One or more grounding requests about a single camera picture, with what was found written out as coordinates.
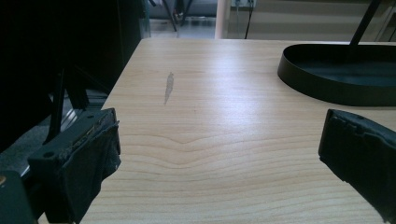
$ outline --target metal rod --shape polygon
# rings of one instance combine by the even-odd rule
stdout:
[[[61,132],[62,113],[64,109],[64,69],[56,77],[56,86],[53,93],[53,108],[50,116],[49,134],[44,144]]]
[[[364,32],[367,29],[367,26],[370,24],[371,19],[373,18],[376,10],[378,9],[381,0],[373,0],[370,6],[367,8],[366,13],[364,14],[363,18],[361,19],[361,23],[359,24],[358,30],[352,37],[350,41],[350,45],[358,45],[361,41],[361,37],[363,36]]]

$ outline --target wood grain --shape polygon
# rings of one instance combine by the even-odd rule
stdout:
[[[395,109],[291,89],[276,70],[295,43],[142,40],[104,106],[120,120],[122,164],[83,223],[382,223],[318,143],[328,108],[393,130]]]

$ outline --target black oval dish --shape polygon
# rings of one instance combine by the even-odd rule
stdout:
[[[295,90],[339,105],[396,106],[396,47],[302,44],[277,70]]]

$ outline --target wall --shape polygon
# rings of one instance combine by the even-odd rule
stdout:
[[[370,0],[258,0],[248,39],[349,41],[358,28]],[[393,6],[384,0],[362,41],[376,41]],[[248,9],[231,7],[226,38],[244,38]]]

